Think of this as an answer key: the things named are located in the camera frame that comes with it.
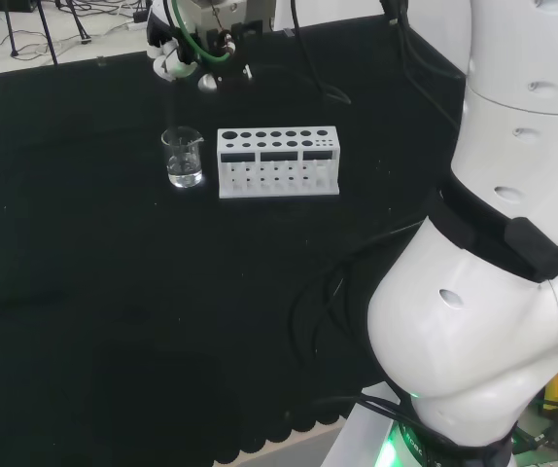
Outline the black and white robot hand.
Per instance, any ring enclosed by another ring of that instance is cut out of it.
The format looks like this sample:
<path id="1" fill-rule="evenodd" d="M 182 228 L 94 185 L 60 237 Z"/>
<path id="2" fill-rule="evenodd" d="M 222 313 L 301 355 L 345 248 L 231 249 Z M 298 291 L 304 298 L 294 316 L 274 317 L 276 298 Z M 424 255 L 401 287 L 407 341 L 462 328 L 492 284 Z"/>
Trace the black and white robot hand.
<path id="1" fill-rule="evenodd" d="M 198 66 L 195 52 L 177 24 L 170 1 L 154 1 L 150 7 L 147 27 L 147 56 L 155 73 L 173 82 L 188 78 Z"/>

